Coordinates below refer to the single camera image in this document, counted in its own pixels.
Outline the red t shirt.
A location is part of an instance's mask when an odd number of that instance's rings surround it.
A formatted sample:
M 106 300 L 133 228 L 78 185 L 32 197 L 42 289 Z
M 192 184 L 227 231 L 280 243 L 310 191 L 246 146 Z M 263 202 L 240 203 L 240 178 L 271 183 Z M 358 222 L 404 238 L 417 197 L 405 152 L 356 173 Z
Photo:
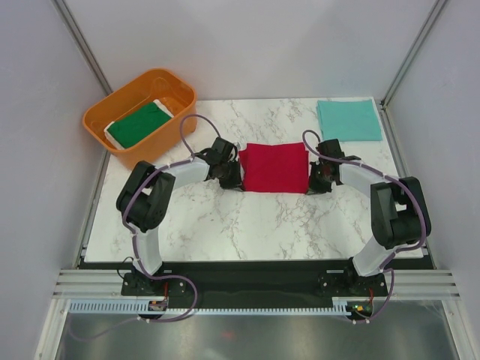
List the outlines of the red t shirt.
M 306 194 L 309 154 L 301 142 L 280 145 L 248 143 L 239 152 L 243 187 L 257 193 Z

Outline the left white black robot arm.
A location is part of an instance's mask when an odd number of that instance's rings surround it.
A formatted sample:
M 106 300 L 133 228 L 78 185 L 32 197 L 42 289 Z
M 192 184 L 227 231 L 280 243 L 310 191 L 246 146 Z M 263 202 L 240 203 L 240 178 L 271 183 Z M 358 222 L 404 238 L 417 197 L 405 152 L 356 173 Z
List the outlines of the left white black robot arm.
M 211 147 L 170 165 L 156 167 L 142 160 L 121 189 L 115 207 L 132 234 L 133 265 L 142 272 L 138 284 L 147 294 L 156 295 L 164 288 L 165 278 L 157 272 L 163 263 L 159 228 L 173 191 L 209 180 L 217 180 L 223 189 L 242 189 L 237 145 L 217 137 Z

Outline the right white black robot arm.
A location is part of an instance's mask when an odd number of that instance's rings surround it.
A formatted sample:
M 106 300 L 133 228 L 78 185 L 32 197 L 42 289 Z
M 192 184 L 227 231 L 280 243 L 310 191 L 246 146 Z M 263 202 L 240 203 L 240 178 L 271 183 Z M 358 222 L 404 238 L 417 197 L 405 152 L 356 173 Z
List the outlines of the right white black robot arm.
M 343 276 L 345 290 L 361 295 L 370 287 L 371 276 L 382 273 L 400 252 L 421 248 L 431 234 L 422 186 L 415 177 L 395 178 L 359 157 L 347 157 L 337 139 L 320 142 L 311 151 L 318 157 L 310 164 L 311 193 L 347 185 L 370 199 L 372 238 L 349 259 Z

